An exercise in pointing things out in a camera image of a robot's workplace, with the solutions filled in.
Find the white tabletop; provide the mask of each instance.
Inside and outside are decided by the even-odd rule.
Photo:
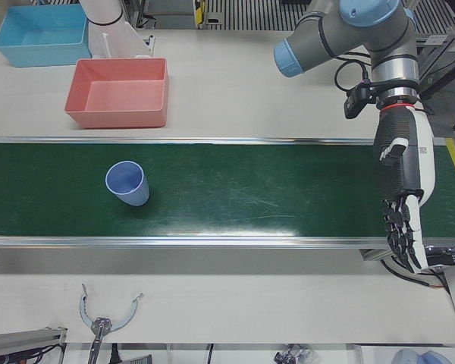
[[[0,136],[371,139],[375,135],[374,106],[356,120],[344,118],[345,95],[333,83],[339,61],[292,79],[278,72],[273,48],[286,33],[153,33],[155,57],[167,59],[170,77],[165,127],[83,130],[64,112],[74,66],[14,68],[0,54]],[[360,81],[355,66],[341,76],[348,86]]]
[[[88,313],[132,322],[105,338],[130,343],[455,344],[442,289],[389,275],[357,250],[0,250],[0,333],[68,328],[91,342]]]

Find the blue cup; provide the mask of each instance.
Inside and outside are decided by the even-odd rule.
[[[149,199],[149,184],[143,169],[135,162],[122,161],[113,165],[105,182],[110,192],[128,205],[141,206]]]

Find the green conveyor belt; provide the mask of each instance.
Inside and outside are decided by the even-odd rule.
[[[144,167],[150,200],[105,187],[114,163]],[[435,148],[425,237],[455,237],[455,170]],[[381,237],[371,146],[0,143],[0,235]]]

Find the black wire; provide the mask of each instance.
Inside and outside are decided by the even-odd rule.
[[[367,68],[364,64],[364,62],[358,60],[358,59],[350,59],[349,61],[345,61],[343,64],[341,64],[339,66],[339,68],[335,71],[335,74],[334,74],[334,83],[335,83],[335,86],[341,90],[341,91],[344,91],[345,93],[348,93],[350,91],[350,89],[346,89],[344,87],[342,87],[340,84],[339,84],[339,73],[346,67],[348,66],[349,64],[358,64],[361,68],[362,68],[362,78],[363,79],[366,79],[368,77],[368,72],[367,72]]]
[[[209,357],[207,358],[207,364],[211,364],[213,350],[214,350],[214,344],[209,344]]]
[[[450,293],[450,288],[448,287],[448,283],[445,281],[445,278],[443,277],[443,272],[442,273],[437,273],[436,271],[434,271],[433,269],[430,269],[431,273],[433,273],[433,275],[438,278],[438,280],[441,282],[441,285],[443,286],[443,288],[447,291],[448,294],[451,295]]]
[[[442,70],[444,70],[445,68],[448,68],[448,67],[450,67],[450,66],[453,65],[453,64],[455,64],[455,59],[454,59],[452,62],[450,62],[449,64],[447,64],[446,66],[440,67],[440,68],[438,68],[437,70],[430,72],[430,73],[427,74],[426,76],[428,77],[428,76],[431,76],[432,74],[436,74],[437,72],[442,71]]]
[[[371,56],[368,55],[367,53],[361,53],[361,52],[345,52],[344,55],[357,55],[359,57],[371,58]]]
[[[406,275],[402,275],[402,274],[398,273],[397,271],[395,271],[392,268],[390,268],[389,265],[386,264],[386,262],[383,259],[381,259],[380,262],[386,268],[387,271],[389,271],[392,275],[395,275],[398,278],[401,278],[401,279],[403,279],[405,281],[408,281],[408,282],[420,284],[420,285],[425,286],[425,287],[435,288],[434,286],[431,286],[430,283],[428,283],[428,282],[419,281],[417,279],[413,279],[413,278],[407,277]]]
[[[64,352],[64,347],[60,344],[56,345],[50,345],[47,347],[40,347],[37,349],[30,349],[30,350],[25,350],[21,351],[18,353],[12,353],[8,355],[8,362],[20,362],[21,360],[30,360],[30,359],[36,359],[34,364],[40,362],[42,360],[42,357],[50,352],[51,350],[54,350],[56,347],[60,347],[62,352]],[[5,360],[6,356],[0,356],[0,363],[3,363]]]

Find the pink tray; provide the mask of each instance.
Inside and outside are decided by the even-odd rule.
[[[65,111],[82,127],[163,127],[168,74],[163,58],[81,59]]]

